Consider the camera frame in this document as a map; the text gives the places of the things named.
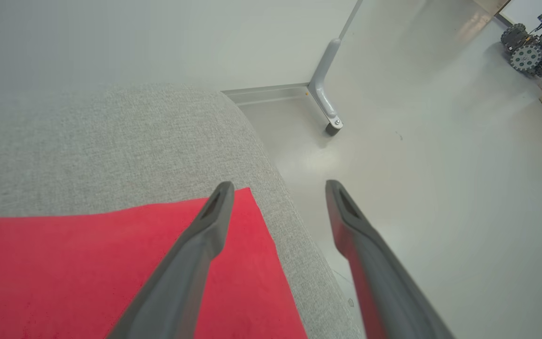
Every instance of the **metal bracket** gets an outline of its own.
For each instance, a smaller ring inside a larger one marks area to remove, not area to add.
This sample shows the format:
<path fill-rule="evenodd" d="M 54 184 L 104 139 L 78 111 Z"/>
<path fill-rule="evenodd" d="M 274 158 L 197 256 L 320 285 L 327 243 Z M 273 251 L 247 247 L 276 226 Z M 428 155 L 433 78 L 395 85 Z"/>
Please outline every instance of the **metal bracket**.
<path fill-rule="evenodd" d="M 340 39 L 333 39 L 329 42 L 329 45 L 327 45 L 325 53 L 323 53 L 321 61 L 319 62 L 319 65 L 317 66 L 314 75 L 312 76 L 311 82 L 307 86 L 312 97 L 315 99 L 315 101 L 325 114 L 325 117 L 327 117 L 327 120 L 334 129 L 342 128 L 342 120 L 338 118 L 338 112 L 336 112 L 336 109 L 327 98 L 327 94 L 325 93 L 324 81 L 325 75 L 327 75 L 329 66 L 332 64 L 332 61 L 334 60 L 334 57 L 338 52 L 338 47 L 340 47 L 341 42 L 342 40 Z"/>

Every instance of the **red towel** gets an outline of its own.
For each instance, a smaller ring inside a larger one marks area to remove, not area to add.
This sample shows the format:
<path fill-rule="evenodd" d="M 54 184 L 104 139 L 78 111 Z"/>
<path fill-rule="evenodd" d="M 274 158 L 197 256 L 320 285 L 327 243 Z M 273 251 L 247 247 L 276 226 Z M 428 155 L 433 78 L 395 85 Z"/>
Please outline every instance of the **red towel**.
<path fill-rule="evenodd" d="M 104 338 L 205 201 L 0 218 L 0 338 Z M 306 337 L 248 188 L 235 192 L 194 337 Z"/>

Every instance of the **white wall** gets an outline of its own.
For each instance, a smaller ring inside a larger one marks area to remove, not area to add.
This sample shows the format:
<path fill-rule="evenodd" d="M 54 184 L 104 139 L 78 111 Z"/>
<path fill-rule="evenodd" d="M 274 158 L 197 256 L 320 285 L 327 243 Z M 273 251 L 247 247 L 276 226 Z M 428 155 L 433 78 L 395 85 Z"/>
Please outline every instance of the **white wall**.
<path fill-rule="evenodd" d="M 0 93 L 310 80 L 356 0 L 0 0 Z"/>
<path fill-rule="evenodd" d="M 542 14 L 542 0 L 511 0 L 501 14 L 514 23 L 524 24 L 531 32 L 540 24 L 536 17 Z"/>

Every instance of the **black wheel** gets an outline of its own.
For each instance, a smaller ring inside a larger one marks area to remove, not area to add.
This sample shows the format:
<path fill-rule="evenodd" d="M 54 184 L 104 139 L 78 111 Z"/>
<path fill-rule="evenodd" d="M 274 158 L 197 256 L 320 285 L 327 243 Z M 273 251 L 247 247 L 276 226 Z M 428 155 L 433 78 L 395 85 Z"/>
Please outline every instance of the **black wheel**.
<path fill-rule="evenodd" d="M 340 131 L 340 129 L 334 128 L 334 125 L 331 122 L 325 126 L 325 132 L 327 132 L 330 137 L 337 135 L 338 131 Z"/>
<path fill-rule="evenodd" d="M 518 34 L 520 32 L 525 32 L 526 26 L 522 24 L 516 24 L 511 27 L 508 27 L 503 34 L 501 34 L 501 43 L 505 45 L 505 43 L 508 41 L 508 37 L 510 37 L 513 34 Z"/>

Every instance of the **white floor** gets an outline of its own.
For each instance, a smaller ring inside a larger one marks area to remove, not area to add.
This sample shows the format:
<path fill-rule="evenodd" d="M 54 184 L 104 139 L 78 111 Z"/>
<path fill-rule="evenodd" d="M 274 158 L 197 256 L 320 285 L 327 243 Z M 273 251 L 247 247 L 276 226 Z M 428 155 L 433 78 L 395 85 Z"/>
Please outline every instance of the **white floor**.
<path fill-rule="evenodd" d="M 329 178 L 456 337 L 542 338 L 542 90 L 503 59 L 489 20 L 468 0 L 364 1 L 327 78 L 335 137 L 304 88 L 240 105 L 356 314 Z"/>

